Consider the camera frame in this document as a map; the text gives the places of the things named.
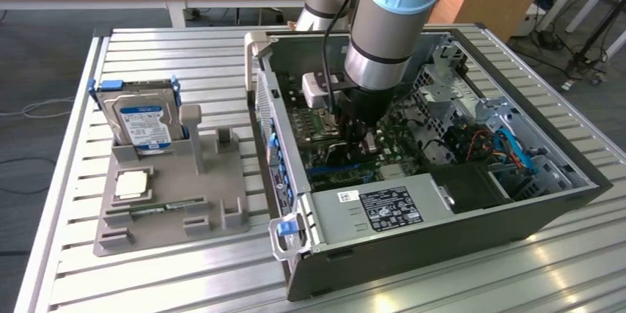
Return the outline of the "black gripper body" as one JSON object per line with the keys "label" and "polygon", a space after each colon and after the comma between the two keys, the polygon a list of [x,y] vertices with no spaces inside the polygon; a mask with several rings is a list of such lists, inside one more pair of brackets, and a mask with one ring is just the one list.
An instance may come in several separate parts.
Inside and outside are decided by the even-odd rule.
{"label": "black gripper body", "polygon": [[338,99],[338,123],[373,127],[385,115],[392,99],[393,89],[369,90],[358,86],[344,89]]}

